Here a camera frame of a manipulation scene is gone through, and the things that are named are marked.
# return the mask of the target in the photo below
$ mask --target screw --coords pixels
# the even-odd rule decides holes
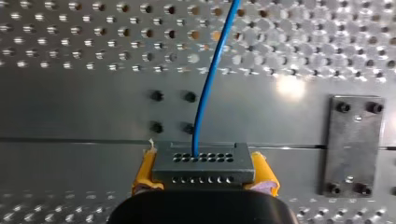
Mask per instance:
[[[194,92],[189,91],[186,93],[186,95],[184,95],[184,100],[190,103],[194,103],[195,101],[197,101],[197,95]]]
[[[154,91],[151,95],[150,95],[151,100],[153,101],[157,101],[160,102],[163,100],[163,93],[161,91]]]
[[[341,113],[347,113],[350,110],[350,104],[347,104],[345,102],[340,102],[337,105],[337,110]]]
[[[163,125],[157,121],[151,123],[150,129],[155,133],[163,133]]]
[[[331,194],[340,194],[341,193],[341,189],[338,184],[329,184],[328,190]]]
[[[183,128],[183,132],[187,133],[187,134],[193,134],[194,133],[194,126],[191,123],[187,123],[184,128]]]
[[[359,194],[364,196],[370,196],[373,194],[373,190],[371,189],[371,187],[366,184],[356,184],[354,190],[355,192],[358,192]]]
[[[384,106],[376,102],[369,102],[366,110],[374,114],[380,114],[384,110]]]

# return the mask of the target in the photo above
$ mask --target perforated metal panel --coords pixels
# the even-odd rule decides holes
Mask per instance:
[[[185,95],[200,95],[229,6],[0,1],[0,136],[190,140],[197,104]],[[395,7],[244,1],[202,140],[324,145],[329,94],[374,94],[389,102],[381,145],[396,146]]]

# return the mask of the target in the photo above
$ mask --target gray metal surface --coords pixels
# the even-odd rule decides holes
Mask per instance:
[[[152,178],[168,189],[242,188],[254,181],[254,167],[248,145],[200,147],[198,158],[190,147],[160,143],[152,167]]]
[[[384,99],[332,98],[323,192],[328,197],[371,197]]]
[[[101,223],[99,218],[103,221],[106,215],[95,211],[99,207],[110,211],[129,195],[142,151],[147,148],[149,145],[1,143],[0,222],[8,223],[4,217],[9,213],[23,220],[36,205],[48,204],[49,207],[43,206],[46,208],[43,213],[34,215],[37,219],[32,223],[43,223],[49,214],[64,220],[74,214],[82,222],[94,215],[92,223]],[[379,151],[373,198],[335,199],[318,194],[325,150],[264,147],[250,150],[265,155],[281,184],[279,198],[299,214],[302,223],[396,221],[395,151]],[[14,211],[17,205],[24,204],[28,206]],[[57,212],[59,205],[64,209]],[[79,212],[81,206],[86,213]]]
[[[197,104],[184,95],[200,95],[229,6],[1,0],[0,137],[191,140],[184,127]],[[329,95],[372,94],[389,102],[380,145],[396,146],[394,8],[389,0],[244,1],[202,140],[324,145]],[[160,102],[150,98],[156,90]]]

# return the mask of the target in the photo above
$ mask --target blue cable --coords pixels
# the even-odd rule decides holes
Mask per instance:
[[[213,55],[213,60],[209,67],[209,72],[207,74],[204,89],[202,90],[201,99],[199,100],[198,110],[194,122],[194,133],[192,136],[191,153],[193,157],[198,156],[199,134],[201,131],[202,119],[204,117],[205,108],[207,105],[207,99],[210,94],[210,89],[212,87],[213,80],[215,79],[216,71],[218,70],[222,49],[227,40],[227,36],[231,31],[231,27],[233,26],[233,18],[235,17],[236,10],[238,9],[239,1],[240,0],[233,0],[233,2],[231,3],[230,11],[228,12],[227,19],[225,20],[224,23],[224,28],[221,31],[219,43],[216,46],[215,54]]]

